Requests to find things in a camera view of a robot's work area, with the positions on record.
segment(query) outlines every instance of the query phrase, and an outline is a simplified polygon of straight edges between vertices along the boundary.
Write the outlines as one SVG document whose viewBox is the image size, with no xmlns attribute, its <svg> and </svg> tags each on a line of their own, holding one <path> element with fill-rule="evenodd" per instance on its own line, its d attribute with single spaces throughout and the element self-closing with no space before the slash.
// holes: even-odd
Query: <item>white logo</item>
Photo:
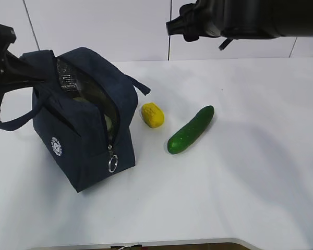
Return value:
<svg viewBox="0 0 313 250">
<path fill-rule="evenodd" d="M 61 156 L 63 154 L 61 143 L 58 141 L 56 137 L 52 137 L 51 145 L 52 145 L 53 152 L 57 156 Z"/>
</svg>

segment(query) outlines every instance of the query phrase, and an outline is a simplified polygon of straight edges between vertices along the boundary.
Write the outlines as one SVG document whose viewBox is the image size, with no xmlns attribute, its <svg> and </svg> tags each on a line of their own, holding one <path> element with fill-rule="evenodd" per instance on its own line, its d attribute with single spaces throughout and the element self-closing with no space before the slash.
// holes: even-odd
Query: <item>navy blue lunch bag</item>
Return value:
<svg viewBox="0 0 313 250">
<path fill-rule="evenodd" d="M 77 192 L 135 165 L 129 129 L 138 105 L 134 86 L 144 95 L 148 87 L 87 48 L 59 57 L 37 51 L 20 59 L 41 70 L 46 80 L 33 86 L 32 110 L 0 121 L 0 129 L 16 130 L 33 119 L 35 131 Z"/>
</svg>

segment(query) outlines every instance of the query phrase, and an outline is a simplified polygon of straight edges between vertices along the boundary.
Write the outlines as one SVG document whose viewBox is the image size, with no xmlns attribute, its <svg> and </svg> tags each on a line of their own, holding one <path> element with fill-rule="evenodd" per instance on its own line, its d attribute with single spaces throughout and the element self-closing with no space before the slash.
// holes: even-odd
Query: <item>white table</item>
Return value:
<svg viewBox="0 0 313 250">
<path fill-rule="evenodd" d="M 165 124 L 151 130 L 136 112 L 136 167 L 79 194 L 31 123 L 0 131 L 0 249 L 229 241 L 313 249 L 312 58 L 115 65 L 152 88 L 138 108 L 156 102 Z M 30 102 L 30 90 L 10 93 L 3 119 Z M 211 104 L 216 116 L 199 142 L 166 153 L 167 139 Z"/>
</svg>

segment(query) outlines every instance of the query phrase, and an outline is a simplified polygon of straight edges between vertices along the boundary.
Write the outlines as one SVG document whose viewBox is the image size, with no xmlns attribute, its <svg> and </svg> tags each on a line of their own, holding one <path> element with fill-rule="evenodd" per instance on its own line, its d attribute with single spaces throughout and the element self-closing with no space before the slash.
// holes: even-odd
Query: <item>cucumber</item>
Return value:
<svg viewBox="0 0 313 250">
<path fill-rule="evenodd" d="M 201 109 L 189 123 L 168 140 L 168 152 L 175 155 L 186 150 L 205 131 L 213 115 L 212 106 Z"/>
</svg>

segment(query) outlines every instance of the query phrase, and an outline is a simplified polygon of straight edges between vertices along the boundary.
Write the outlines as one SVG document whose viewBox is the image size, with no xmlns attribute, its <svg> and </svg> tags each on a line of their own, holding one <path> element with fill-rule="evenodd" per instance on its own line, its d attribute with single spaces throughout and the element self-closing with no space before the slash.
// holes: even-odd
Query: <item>bag handle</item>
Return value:
<svg viewBox="0 0 313 250">
<path fill-rule="evenodd" d="M 0 120 L 0 129 L 6 130 L 6 131 L 14 131 L 19 128 L 21 128 L 23 125 L 25 125 L 28 121 L 30 121 L 32 118 L 34 118 L 42 109 L 45 101 L 49 98 L 50 94 L 42 95 L 38 99 L 38 102 L 34 108 L 26 113 L 25 115 L 16 118 L 12 121 L 7 121 L 7 122 L 1 122 Z M 4 94 L 0 94 L 0 112 L 1 112 L 1 104 L 2 100 L 4 98 Z"/>
<path fill-rule="evenodd" d="M 132 78 L 131 76 L 126 75 L 128 79 L 131 80 L 132 84 L 141 91 L 144 95 L 147 95 L 151 92 L 151 89 L 144 84 L 138 82 L 136 79 Z"/>
</svg>

